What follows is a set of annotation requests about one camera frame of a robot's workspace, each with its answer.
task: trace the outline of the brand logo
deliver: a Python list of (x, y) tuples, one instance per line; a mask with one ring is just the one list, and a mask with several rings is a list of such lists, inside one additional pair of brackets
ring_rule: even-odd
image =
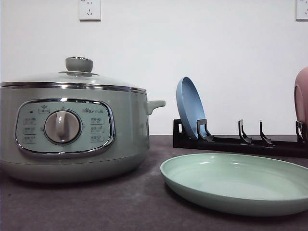
[(89, 108), (86, 109), (82, 109), (82, 112), (86, 112), (86, 113), (103, 113), (103, 110), (91, 110)]

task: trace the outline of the pot handle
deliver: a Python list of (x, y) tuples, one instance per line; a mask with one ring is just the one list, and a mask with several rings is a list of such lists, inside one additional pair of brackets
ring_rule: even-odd
[(151, 115), (155, 108), (164, 107), (165, 105), (166, 105), (166, 101), (164, 101), (164, 100), (148, 101), (148, 103), (147, 103), (147, 115)]

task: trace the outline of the white wall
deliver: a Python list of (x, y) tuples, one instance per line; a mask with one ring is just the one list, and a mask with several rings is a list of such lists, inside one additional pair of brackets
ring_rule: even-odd
[(189, 76), (214, 134), (294, 134), (294, 81), (308, 65), (308, 23), (294, 0), (102, 0), (103, 21), (81, 23), (78, 0), (1, 1), (1, 77), (64, 70), (72, 55), (167, 105), (151, 134), (172, 134), (175, 89)]

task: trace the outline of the control dial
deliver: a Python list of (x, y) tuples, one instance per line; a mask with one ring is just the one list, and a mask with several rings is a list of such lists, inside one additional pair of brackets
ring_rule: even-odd
[(68, 111), (52, 113), (45, 122), (45, 134), (55, 143), (62, 144), (72, 141), (80, 131), (78, 117)]

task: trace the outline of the knob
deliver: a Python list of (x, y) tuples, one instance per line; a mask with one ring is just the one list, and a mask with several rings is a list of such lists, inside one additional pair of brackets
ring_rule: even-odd
[(69, 57), (65, 60), (65, 66), (68, 71), (91, 72), (93, 61), (84, 57)]
[(68, 111), (51, 114), (45, 122), (46, 136), (58, 144), (72, 141), (80, 131), (77, 116)]

